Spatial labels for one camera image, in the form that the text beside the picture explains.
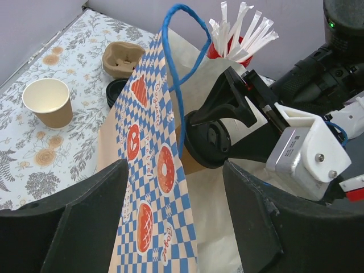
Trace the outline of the brown paper coffee cup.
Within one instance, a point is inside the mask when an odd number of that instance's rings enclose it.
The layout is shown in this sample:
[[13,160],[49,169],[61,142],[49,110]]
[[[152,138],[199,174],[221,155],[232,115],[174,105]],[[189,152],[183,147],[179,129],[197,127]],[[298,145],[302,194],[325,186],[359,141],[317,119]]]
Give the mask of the brown paper coffee cup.
[[186,176],[206,168],[193,158],[193,156],[188,152],[185,146],[183,146],[181,163],[183,165],[184,173]]

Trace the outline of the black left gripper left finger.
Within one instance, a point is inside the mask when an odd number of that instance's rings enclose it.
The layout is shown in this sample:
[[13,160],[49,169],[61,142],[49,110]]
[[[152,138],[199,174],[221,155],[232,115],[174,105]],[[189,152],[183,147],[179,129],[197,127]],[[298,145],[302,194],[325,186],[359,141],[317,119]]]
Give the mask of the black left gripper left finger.
[[1,211],[1,272],[108,272],[129,168],[95,175],[17,210]]

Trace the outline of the blue checkered paper bag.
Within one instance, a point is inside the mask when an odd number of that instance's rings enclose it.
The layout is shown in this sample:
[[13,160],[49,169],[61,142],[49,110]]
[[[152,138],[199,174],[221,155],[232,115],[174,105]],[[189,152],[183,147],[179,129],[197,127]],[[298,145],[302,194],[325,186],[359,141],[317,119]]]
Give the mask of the blue checkered paper bag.
[[129,176],[110,272],[241,272],[222,170],[185,175],[185,112],[197,109],[221,72],[164,18],[98,132],[98,169],[124,159]]

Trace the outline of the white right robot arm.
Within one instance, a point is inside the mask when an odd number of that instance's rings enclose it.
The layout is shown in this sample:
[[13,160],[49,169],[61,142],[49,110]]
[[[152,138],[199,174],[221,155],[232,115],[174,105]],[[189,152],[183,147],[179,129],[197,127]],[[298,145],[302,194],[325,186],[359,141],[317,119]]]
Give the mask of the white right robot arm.
[[363,2],[324,1],[325,44],[266,85],[227,68],[200,109],[185,117],[184,144],[217,168],[229,158],[266,162],[288,122],[283,105],[318,115],[342,145],[363,133]]

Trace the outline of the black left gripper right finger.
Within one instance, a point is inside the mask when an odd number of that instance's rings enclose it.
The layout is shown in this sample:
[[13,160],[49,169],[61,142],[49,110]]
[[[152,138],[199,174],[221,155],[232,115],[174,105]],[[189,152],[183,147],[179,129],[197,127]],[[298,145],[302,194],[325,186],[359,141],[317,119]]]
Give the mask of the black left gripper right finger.
[[244,272],[363,271],[362,201],[309,201],[232,162],[222,174]]

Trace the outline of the black plastic cup lid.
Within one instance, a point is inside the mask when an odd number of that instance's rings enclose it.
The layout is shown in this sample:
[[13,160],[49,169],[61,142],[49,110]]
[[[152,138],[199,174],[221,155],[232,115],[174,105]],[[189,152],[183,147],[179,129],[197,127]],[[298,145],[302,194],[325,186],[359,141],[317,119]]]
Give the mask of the black plastic cup lid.
[[184,145],[196,162],[205,168],[216,169],[224,164],[231,149],[231,138],[222,121],[192,125],[197,111],[185,116]]

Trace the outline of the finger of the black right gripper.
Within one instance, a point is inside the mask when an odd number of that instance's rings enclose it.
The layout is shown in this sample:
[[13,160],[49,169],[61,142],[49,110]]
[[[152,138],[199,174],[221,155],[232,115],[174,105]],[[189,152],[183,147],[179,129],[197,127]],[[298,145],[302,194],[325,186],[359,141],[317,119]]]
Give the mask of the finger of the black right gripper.
[[203,105],[189,118],[189,124],[197,126],[231,118],[251,127],[257,118],[245,99],[246,91],[241,76],[233,68],[227,68],[216,80]]
[[232,145],[226,157],[266,162],[280,136],[281,133],[272,125],[263,125]]

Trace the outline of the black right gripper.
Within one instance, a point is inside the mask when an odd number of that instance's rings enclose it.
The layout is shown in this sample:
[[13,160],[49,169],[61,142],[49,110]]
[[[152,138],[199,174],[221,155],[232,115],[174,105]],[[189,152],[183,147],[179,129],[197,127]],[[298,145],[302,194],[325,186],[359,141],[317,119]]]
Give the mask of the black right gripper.
[[275,102],[321,117],[347,134],[363,133],[363,1],[324,1],[325,44],[267,86],[243,76],[258,109]]

